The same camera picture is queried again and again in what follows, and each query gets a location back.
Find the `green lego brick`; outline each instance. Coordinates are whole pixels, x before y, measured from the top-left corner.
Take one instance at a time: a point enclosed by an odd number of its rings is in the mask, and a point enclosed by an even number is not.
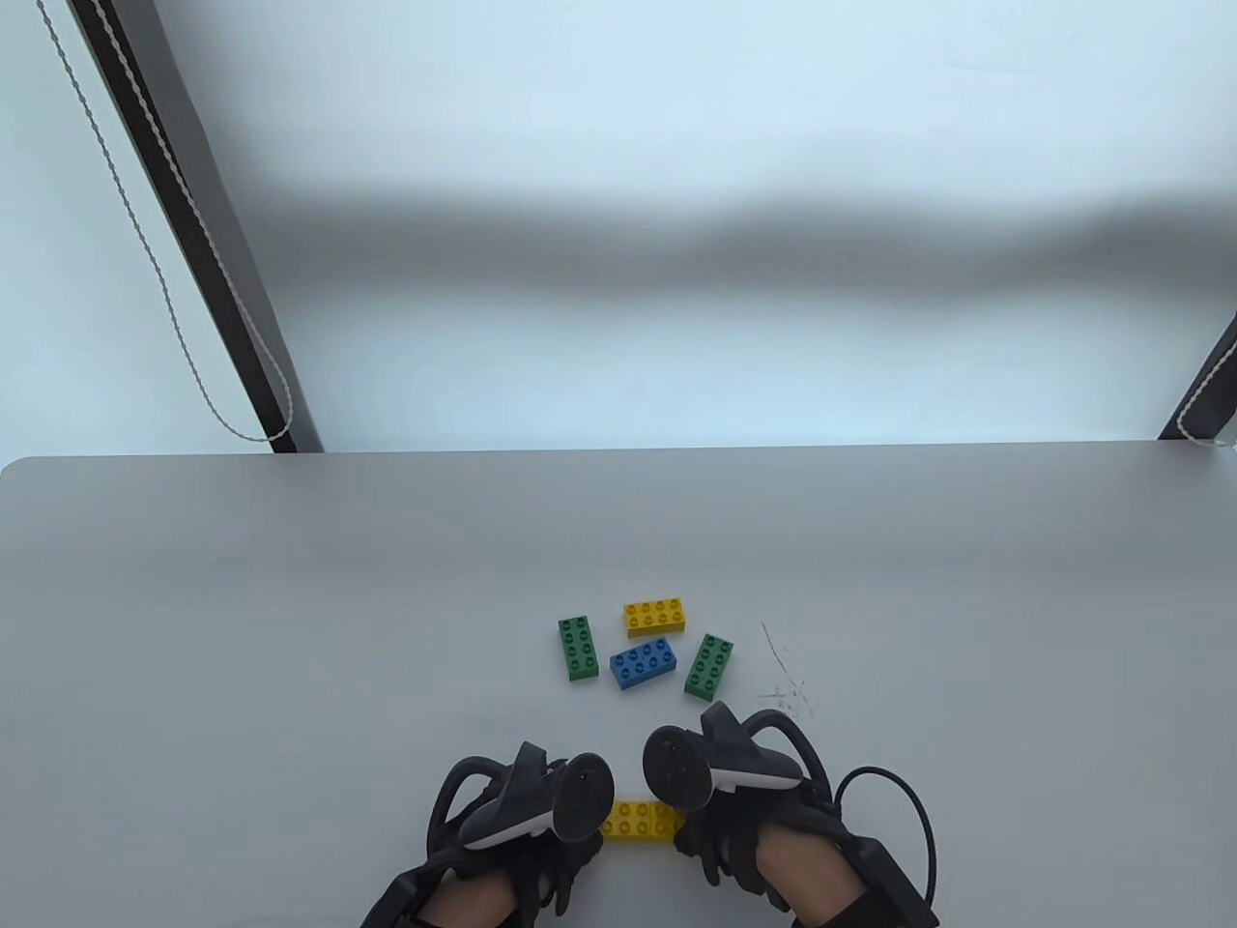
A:
[[[597,655],[593,650],[593,632],[588,616],[564,619],[558,624],[558,637],[563,641],[563,658],[567,661],[567,678],[570,681],[597,676]]]
[[[691,662],[683,692],[711,703],[713,698],[717,695],[721,674],[726,672],[730,652],[734,650],[735,646],[725,638],[705,635],[704,641],[700,642],[700,650],[696,651],[696,659]]]

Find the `gray table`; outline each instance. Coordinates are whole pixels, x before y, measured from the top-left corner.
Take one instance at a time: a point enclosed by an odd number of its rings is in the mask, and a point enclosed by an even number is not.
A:
[[[948,924],[1230,924],[1235,504],[1232,454],[1163,443],[20,462],[0,923],[354,926],[445,768],[520,737],[647,794],[644,735],[701,704],[569,685],[554,620],[607,653],[679,595],[737,710],[915,784]],[[892,787],[847,819],[922,883]],[[664,848],[567,918],[788,921]]]

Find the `blue lego brick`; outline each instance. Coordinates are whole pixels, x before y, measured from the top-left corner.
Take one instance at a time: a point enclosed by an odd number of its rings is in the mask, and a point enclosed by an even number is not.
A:
[[[620,651],[610,658],[610,671],[618,681],[618,689],[627,689],[653,677],[661,677],[678,666],[670,642],[664,637],[638,645],[630,651]]]

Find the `black vr controller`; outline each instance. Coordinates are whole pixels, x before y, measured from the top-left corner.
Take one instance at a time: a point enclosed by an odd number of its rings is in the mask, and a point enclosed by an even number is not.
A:
[[[460,823],[459,840],[466,850],[484,850],[547,829],[568,844],[583,841],[601,828],[615,802],[615,781],[601,757],[579,754],[547,763],[546,751],[524,741],[510,766],[489,757],[466,757],[452,768],[429,815],[429,844],[435,829],[445,825],[455,793],[475,775],[490,777],[490,791],[497,787],[497,793]]]
[[[752,736],[777,729],[799,754],[799,763],[778,751],[761,747]],[[907,928],[935,928],[940,924],[930,906],[936,890],[936,848],[928,813],[914,791],[894,773],[880,767],[860,767],[837,787],[836,798],[824,765],[799,726],[781,711],[764,709],[740,723],[725,703],[715,703],[700,715],[700,731],[663,725],[644,742],[644,780],[653,794],[667,806],[691,813],[703,809],[714,789],[738,788],[799,789],[804,803],[825,813],[814,817],[818,831],[834,841],[868,888],[881,893],[901,916]],[[884,846],[875,838],[851,834],[841,820],[846,787],[865,773],[886,777],[905,791],[919,813],[928,841],[928,887],[920,896]]]
[[[489,780],[480,796],[448,818],[464,782]],[[536,912],[548,904],[541,886],[542,866],[549,866],[559,914],[567,908],[570,881],[579,866],[601,845],[599,829],[614,806],[615,781],[610,767],[595,754],[571,760],[546,761],[546,751],[524,741],[516,760],[500,763],[490,757],[465,757],[452,767],[438,791],[426,829],[426,862],[400,874],[387,887],[361,928],[407,928],[449,870],[469,876],[503,866],[512,853],[520,857],[515,890],[521,900],[518,924],[529,928]],[[553,833],[565,845],[549,853],[539,835]],[[527,853],[521,838],[533,839]],[[595,839],[594,846],[589,839]]]

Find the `vr controller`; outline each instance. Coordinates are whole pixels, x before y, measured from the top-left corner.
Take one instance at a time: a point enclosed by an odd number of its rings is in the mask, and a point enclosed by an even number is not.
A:
[[[776,728],[787,736],[808,768],[778,751],[761,747],[752,735]],[[834,841],[846,862],[873,891],[882,893],[901,914],[908,928],[936,928],[940,921],[930,908],[935,890],[935,843],[931,827],[919,798],[899,777],[876,767],[863,767],[842,781],[836,802],[829,787],[824,765],[808,739],[783,713],[766,709],[740,723],[725,703],[714,703],[700,716],[700,731],[688,731],[677,725],[663,725],[644,742],[644,780],[653,794],[680,812],[703,809],[714,789],[735,792],[738,787],[753,789],[804,791],[808,804],[830,818],[823,835]],[[929,849],[929,880],[927,901],[918,893],[902,867],[875,838],[851,834],[841,822],[841,793],[855,776],[878,773],[894,780],[915,806],[924,824]]]
[[[546,751],[524,741],[510,766],[489,757],[468,757],[452,768],[429,817],[430,844],[455,793],[477,773],[490,777],[497,794],[460,823],[459,840],[466,850],[484,850],[547,829],[568,844],[583,841],[601,828],[615,801],[614,776],[597,755],[579,754],[547,763]]]

